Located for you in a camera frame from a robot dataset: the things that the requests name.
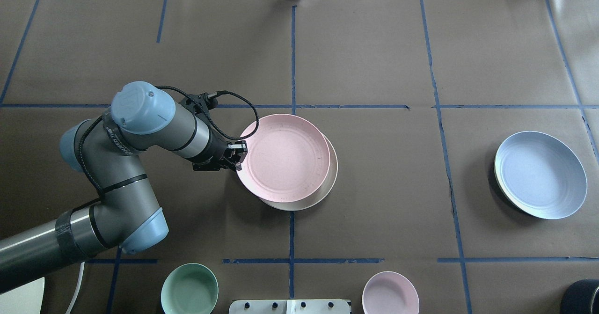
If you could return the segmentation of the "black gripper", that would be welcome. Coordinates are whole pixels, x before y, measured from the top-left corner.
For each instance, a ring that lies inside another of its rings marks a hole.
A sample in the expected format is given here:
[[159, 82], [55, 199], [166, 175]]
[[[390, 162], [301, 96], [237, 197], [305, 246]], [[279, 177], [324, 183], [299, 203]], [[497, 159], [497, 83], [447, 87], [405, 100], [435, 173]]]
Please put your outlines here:
[[219, 171], [221, 169], [230, 169], [241, 171], [244, 158], [231, 158], [231, 156], [246, 152], [248, 152], [248, 144], [245, 140], [231, 143], [211, 133], [205, 148], [193, 157], [193, 170]]

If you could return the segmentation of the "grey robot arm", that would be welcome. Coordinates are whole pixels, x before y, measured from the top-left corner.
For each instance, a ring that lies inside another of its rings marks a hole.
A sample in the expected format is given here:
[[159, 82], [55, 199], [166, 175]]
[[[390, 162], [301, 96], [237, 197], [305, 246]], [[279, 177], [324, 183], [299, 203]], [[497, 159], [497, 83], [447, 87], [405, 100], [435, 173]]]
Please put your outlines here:
[[98, 197], [55, 220], [1, 241], [1, 292], [83, 263], [114, 247], [136, 254], [159, 243], [168, 225], [139, 155], [158, 146], [195, 171], [240, 171], [246, 138], [217, 127], [214, 94], [190, 95], [172, 86], [134, 81], [96, 120], [62, 135], [61, 156], [85, 174]]

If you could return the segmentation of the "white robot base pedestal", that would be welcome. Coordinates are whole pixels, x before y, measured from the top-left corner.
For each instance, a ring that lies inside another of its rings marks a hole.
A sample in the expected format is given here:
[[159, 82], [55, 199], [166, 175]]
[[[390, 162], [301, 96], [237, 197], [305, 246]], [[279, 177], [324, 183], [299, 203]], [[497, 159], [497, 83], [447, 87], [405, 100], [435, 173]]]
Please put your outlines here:
[[246, 299], [229, 306], [229, 314], [351, 314], [348, 299]]

